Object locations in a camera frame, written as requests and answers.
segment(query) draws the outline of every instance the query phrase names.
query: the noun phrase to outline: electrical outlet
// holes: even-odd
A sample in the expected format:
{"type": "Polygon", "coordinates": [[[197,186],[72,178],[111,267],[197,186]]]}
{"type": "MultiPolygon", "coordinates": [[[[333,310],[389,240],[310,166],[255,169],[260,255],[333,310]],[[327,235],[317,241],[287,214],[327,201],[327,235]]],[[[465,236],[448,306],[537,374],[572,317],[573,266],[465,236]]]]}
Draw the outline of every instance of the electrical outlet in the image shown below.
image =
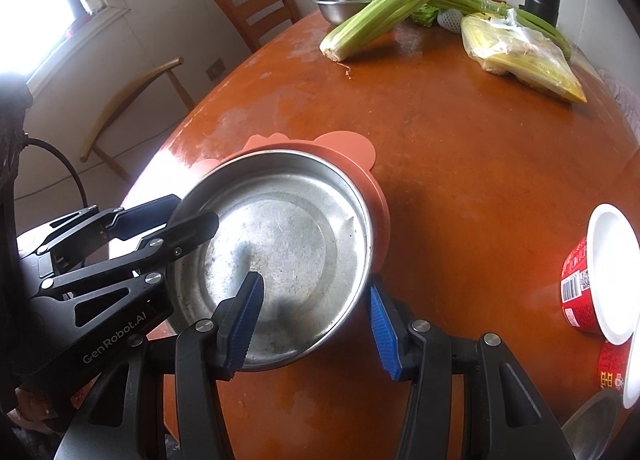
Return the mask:
{"type": "Polygon", "coordinates": [[[225,73],[225,70],[225,62],[218,58],[217,60],[215,60],[215,62],[213,62],[213,65],[209,66],[209,68],[205,70],[205,72],[207,73],[207,76],[209,76],[209,79],[211,81],[215,81],[216,79],[220,79],[222,77],[222,75],[225,73]]]}

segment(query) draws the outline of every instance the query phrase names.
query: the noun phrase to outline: barcode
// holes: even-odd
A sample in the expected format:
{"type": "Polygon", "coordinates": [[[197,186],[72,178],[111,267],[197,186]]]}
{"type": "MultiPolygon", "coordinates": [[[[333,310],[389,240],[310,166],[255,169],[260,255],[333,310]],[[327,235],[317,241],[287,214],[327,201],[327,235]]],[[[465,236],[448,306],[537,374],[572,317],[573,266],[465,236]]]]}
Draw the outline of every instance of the barcode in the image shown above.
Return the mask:
{"type": "Polygon", "coordinates": [[[564,278],[560,283],[562,302],[566,303],[575,297],[582,295],[580,289],[580,271],[574,272],[571,276],[564,278]]]}

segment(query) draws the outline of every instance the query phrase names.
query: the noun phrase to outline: white cup lid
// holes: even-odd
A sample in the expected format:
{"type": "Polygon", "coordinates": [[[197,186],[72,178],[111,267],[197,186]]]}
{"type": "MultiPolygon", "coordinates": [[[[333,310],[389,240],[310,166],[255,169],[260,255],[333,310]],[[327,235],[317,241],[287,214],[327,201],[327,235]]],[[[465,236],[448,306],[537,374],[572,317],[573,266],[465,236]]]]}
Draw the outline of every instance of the white cup lid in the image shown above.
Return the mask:
{"type": "Polygon", "coordinates": [[[640,397],[640,326],[631,338],[629,361],[626,364],[625,385],[622,388],[622,405],[630,409],[640,397]]]}
{"type": "Polygon", "coordinates": [[[610,204],[591,214],[587,268],[600,329],[607,341],[622,345],[640,316],[640,247],[628,220],[610,204]]]}

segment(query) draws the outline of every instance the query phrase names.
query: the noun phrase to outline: product label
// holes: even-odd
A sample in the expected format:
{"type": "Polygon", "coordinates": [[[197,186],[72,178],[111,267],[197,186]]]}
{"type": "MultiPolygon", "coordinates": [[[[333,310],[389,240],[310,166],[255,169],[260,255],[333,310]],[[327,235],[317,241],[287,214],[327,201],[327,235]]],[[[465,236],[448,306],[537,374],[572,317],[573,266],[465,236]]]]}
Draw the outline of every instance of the product label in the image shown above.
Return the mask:
{"type": "Polygon", "coordinates": [[[580,290],[586,291],[591,288],[591,283],[589,283],[589,270],[585,269],[580,271],[580,290]]]}
{"type": "Polygon", "coordinates": [[[591,299],[589,299],[588,303],[584,305],[575,305],[574,307],[571,307],[571,310],[574,312],[575,320],[583,330],[597,332],[600,329],[596,311],[593,308],[593,301],[591,301],[591,299]]]}
{"type": "Polygon", "coordinates": [[[566,320],[571,323],[572,326],[580,326],[572,309],[564,309],[564,315],[566,316],[566,320]]]}
{"type": "Polygon", "coordinates": [[[631,339],[620,346],[606,342],[598,358],[598,380],[603,388],[625,388],[626,364],[629,360],[631,339]]]}
{"type": "Polygon", "coordinates": [[[580,243],[576,248],[571,251],[569,256],[566,257],[564,265],[562,265],[562,277],[566,278],[568,275],[587,268],[587,238],[584,237],[580,240],[580,243]]]}
{"type": "Polygon", "coordinates": [[[575,271],[571,276],[564,278],[564,280],[560,282],[560,294],[563,303],[582,295],[582,289],[580,288],[580,271],[575,271]]]}

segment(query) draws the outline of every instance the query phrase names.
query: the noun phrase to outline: chair leg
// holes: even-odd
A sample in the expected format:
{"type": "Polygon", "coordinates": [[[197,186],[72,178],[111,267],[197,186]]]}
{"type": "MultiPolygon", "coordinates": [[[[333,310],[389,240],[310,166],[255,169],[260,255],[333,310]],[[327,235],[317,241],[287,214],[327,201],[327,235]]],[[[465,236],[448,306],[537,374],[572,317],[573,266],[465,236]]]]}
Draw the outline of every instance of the chair leg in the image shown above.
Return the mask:
{"type": "Polygon", "coordinates": [[[126,169],[124,169],[114,159],[104,153],[104,151],[100,149],[100,147],[94,145],[94,151],[95,154],[100,157],[104,161],[104,163],[109,166],[113,170],[113,172],[127,184],[133,185],[136,182],[135,180],[133,180],[133,177],[131,177],[126,169]]]}
{"type": "Polygon", "coordinates": [[[182,86],[182,83],[178,81],[178,78],[175,77],[175,74],[171,70],[167,70],[166,74],[167,76],[169,76],[171,84],[174,85],[175,91],[178,93],[178,96],[180,96],[180,99],[182,99],[182,102],[191,113],[191,111],[196,108],[196,103],[194,103],[193,99],[191,99],[191,96],[187,92],[187,89],[182,86]]]}

